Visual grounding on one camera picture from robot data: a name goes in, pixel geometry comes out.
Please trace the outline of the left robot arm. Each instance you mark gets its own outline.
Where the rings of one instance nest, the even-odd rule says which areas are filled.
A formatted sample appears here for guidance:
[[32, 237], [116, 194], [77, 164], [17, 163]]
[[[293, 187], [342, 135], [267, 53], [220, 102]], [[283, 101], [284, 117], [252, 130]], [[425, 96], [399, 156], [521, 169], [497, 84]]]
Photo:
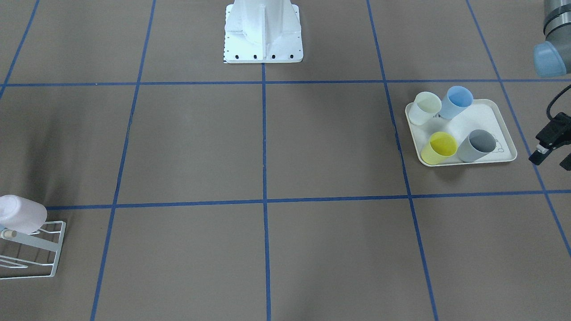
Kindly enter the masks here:
[[[534, 67], [539, 77], [549, 78], [567, 75], [571, 71], [571, 2], [569, 0], [544, 1], [543, 33], [545, 42], [534, 47]], [[546, 107], [548, 124], [535, 136], [536, 150], [529, 160], [539, 166], [558, 148], [570, 144], [571, 118], [564, 112], [552, 115], [555, 102], [570, 91], [567, 85]]]

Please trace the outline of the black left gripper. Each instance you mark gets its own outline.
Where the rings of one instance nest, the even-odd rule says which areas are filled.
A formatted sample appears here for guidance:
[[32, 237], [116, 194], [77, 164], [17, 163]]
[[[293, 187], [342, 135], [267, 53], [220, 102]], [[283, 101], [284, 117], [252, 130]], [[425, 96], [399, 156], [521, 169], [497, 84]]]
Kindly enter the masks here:
[[[535, 136], [538, 144], [535, 151], [529, 156], [529, 161], [535, 166], [540, 166], [553, 150], [570, 144], [570, 135], [571, 118], [564, 112], [559, 112]], [[571, 171], [571, 153], [559, 163], [559, 166], [566, 171]]]

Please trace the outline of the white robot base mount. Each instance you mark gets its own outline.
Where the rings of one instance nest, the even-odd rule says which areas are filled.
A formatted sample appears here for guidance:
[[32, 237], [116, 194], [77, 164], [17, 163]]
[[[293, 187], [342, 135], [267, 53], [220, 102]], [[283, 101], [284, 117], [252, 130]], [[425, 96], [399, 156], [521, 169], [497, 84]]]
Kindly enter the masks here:
[[300, 10], [289, 0], [235, 0], [226, 6], [223, 62], [299, 63]]

